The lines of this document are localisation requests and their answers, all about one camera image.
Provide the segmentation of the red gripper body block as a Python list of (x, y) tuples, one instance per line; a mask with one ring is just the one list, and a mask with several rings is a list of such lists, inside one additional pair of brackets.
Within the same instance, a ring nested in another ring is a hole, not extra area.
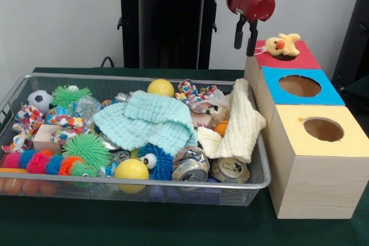
[(227, 0), (229, 10), (248, 21), (266, 21), (275, 10), (275, 0)]

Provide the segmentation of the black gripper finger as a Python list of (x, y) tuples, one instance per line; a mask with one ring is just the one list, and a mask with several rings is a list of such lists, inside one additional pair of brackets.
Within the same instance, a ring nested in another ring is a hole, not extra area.
[(249, 21), (249, 30), (250, 30), (250, 37), (247, 43), (247, 56), (253, 56), (255, 53), (256, 42), (258, 37), (258, 30), (257, 30), (257, 21)]
[(234, 48), (239, 50), (242, 47), (243, 41), (243, 27), (246, 23), (246, 19), (244, 16), (239, 17), (239, 21), (236, 24), (235, 29), (235, 39), (234, 39)]

